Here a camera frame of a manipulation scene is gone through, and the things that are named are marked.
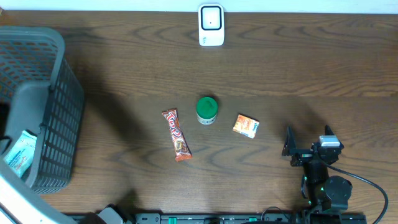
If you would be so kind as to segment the orange snack packet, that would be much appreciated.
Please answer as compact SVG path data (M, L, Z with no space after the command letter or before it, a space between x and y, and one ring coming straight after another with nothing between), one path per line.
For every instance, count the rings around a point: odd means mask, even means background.
M239 114L233 126L233 131L251 139L254 139L258 130L260 122Z

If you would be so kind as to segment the green lid jar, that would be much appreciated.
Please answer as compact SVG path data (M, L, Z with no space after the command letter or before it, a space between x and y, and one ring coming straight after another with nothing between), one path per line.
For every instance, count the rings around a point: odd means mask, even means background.
M200 98L197 102L197 120L204 125L213 124L218 114L218 104L212 97Z

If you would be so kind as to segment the red Top chocolate bar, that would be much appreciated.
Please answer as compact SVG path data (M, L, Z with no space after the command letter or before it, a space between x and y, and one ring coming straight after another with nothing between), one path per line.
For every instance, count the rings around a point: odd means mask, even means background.
M162 116L169 124L169 133L174 145L175 160L177 162L189 160L192 158L192 153L187 145L185 137L180 128L178 114L176 109L170 109L162 112Z

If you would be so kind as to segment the mint green wipes pack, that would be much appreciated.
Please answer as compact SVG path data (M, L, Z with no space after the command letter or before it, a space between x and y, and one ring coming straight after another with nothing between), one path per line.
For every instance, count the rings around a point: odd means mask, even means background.
M24 175L33 162L36 142L36 136L23 131L15 145L4 156L4 162L19 178Z

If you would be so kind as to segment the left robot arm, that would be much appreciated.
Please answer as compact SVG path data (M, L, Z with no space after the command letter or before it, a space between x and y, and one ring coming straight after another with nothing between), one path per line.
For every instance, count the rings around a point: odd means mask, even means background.
M13 184L5 174L1 174L1 213L1 222L10 223L125 223L111 207L99 213L88 212L75 217L61 213L24 185Z

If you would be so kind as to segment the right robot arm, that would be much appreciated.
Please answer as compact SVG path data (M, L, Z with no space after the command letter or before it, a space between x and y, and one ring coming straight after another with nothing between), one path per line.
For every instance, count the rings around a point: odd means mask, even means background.
M338 160L344 145L329 126L309 149L297 147L292 128L287 128L282 155L291 158L292 167L303 167L301 193L310 207L298 212L294 223L342 223L341 213L348 209L352 184L328 173L328 166Z

